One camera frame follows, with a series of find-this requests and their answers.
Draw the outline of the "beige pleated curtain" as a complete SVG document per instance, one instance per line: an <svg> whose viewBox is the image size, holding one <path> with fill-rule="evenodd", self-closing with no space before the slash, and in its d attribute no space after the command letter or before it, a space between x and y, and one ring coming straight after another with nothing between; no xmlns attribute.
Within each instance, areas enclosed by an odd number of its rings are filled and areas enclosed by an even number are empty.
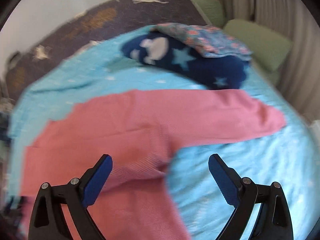
<svg viewBox="0 0 320 240"><path fill-rule="evenodd" d="M319 25L302 0L224 0L227 16L253 20L292 41L278 89L304 117L319 119Z"/></svg>

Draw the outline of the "navy star fleece garment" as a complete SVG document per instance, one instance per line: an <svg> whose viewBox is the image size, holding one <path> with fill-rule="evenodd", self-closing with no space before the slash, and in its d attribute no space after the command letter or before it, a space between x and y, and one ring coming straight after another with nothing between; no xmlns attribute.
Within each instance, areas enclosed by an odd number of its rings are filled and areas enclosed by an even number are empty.
<svg viewBox="0 0 320 240"><path fill-rule="evenodd" d="M239 89L248 62L236 56L205 58L194 48L159 32L137 36L121 48L125 57L186 76L210 89Z"/></svg>

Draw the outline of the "green pillow front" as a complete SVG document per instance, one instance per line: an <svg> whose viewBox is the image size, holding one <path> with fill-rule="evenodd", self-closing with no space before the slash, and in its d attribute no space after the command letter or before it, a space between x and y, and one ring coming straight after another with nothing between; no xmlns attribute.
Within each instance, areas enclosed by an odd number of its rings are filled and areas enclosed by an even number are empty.
<svg viewBox="0 0 320 240"><path fill-rule="evenodd" d="M237 38L252 51L252 66L274 87L280 80L280 68L285 62L292 42L280 33L253 22L234 19L223 30Z"/></svg>

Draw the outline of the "dark deer-print mattress cover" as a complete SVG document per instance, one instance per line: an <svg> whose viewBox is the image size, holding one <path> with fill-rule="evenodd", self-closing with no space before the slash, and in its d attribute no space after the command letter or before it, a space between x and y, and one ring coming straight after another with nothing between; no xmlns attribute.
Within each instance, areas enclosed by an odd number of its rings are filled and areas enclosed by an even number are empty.
<svg viewBox="0 0 320 240"><path fill-rule="evenodd" d="M109 0L97 5L20 54L5 78L9 97L17 101L31 83L93 41L109 40L146 25L166 22L207 24L192 0Z"/></svg>

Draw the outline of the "pink knit garment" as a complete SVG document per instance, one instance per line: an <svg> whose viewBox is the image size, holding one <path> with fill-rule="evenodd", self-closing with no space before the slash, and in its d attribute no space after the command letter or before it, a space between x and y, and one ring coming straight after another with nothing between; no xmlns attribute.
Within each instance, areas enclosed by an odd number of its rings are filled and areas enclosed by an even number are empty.
<svg viewBox="0 0 320 240"><path fill-rule="evenodd" d="M74 106L27 147L20 193L34 199L41 184L82 175L103 154L113 168L89 208L107 239L189 239L165 185L181 148L272 135L281 111L239 89L131 90Z"/></svg>

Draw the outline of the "green pillow near headboard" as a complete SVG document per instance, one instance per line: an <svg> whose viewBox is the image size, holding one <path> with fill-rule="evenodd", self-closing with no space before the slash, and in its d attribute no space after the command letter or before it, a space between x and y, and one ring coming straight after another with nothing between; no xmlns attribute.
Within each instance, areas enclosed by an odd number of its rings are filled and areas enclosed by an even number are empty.
<svg viewBox="0 0 320 240"><path fill-rule="evenodd" d="M219 0L192 0L192 2L200 9L208 24L223 28L226 16Z"/></svg>

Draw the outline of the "light blue star quilt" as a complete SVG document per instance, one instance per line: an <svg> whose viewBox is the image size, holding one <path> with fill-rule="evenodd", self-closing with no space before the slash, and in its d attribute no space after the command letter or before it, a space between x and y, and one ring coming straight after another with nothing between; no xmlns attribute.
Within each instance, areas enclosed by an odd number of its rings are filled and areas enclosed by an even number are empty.
<svg viewBox="0 0 320 240"><path fill-rule="evenodd" d="M11 117L12 139L8 194L18 194L22 157L49 120L63 119L80 102L127 90L201 89L201 85L162 69L143 67L120 54L120 46L149 31L142 27L100 42L64 60L29 86ZM274 135L236 144L180 150L169 168L167 185L193 239L215 238L229 215L229 206L208 170L217 153L241 176L258 184L279 182L290 209L295 239L306 239L319 219L319 151L305 122L253 67L242 85L250 96L276 107L286 126Z"/></svg>

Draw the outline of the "floral patterned folded garment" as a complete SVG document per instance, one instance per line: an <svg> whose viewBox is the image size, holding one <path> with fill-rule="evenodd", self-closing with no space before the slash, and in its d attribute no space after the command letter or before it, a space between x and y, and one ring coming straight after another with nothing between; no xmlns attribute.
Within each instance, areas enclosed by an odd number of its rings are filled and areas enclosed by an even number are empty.
<svg viewBox="0 0 320 240"><path fill-rule="evenodd" d="M162 23L153 29L188 45L205 58L234 56L245 62L251 60L252 52L244 43L213 25Z"/></svg>

